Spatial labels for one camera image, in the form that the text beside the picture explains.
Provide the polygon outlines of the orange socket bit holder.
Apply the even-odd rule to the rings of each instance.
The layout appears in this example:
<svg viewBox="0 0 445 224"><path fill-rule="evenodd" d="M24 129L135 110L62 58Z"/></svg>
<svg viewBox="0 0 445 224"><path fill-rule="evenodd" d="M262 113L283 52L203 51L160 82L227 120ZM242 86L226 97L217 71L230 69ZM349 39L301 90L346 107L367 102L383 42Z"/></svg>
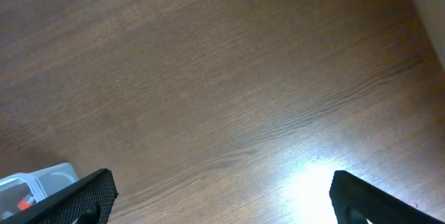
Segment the orange socket bit holder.
<svg viewBox="0 0 445 224"><path fill-rule="evenodd" d="M20 211L23 211L33 206L34 203L35 203L35 198L33 196L26 195L17 203L17 208Z"/></svg>

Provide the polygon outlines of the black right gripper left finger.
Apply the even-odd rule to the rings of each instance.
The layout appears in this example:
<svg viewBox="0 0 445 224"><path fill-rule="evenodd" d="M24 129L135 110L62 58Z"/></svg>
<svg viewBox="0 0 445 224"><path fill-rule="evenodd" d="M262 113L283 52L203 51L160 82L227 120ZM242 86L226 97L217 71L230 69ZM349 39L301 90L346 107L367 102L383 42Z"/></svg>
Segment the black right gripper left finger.
<svg viewBox="0 0 445 224"><path fill-rule="evenodd" d="M6 220L3 224L107 224L118 192L102 168Z"/></svg>

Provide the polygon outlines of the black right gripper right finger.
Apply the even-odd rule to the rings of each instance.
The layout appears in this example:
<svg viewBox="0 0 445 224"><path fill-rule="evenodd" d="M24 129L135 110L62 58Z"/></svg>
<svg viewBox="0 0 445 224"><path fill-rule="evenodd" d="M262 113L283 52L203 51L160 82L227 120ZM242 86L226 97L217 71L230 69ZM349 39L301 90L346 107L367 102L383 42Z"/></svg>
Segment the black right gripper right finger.
<svg viewBox="0 0 445 224"><path fill-rule="evenodd" d="M345 170L334 172L329 194L338 224L444 224Z"/></svg>

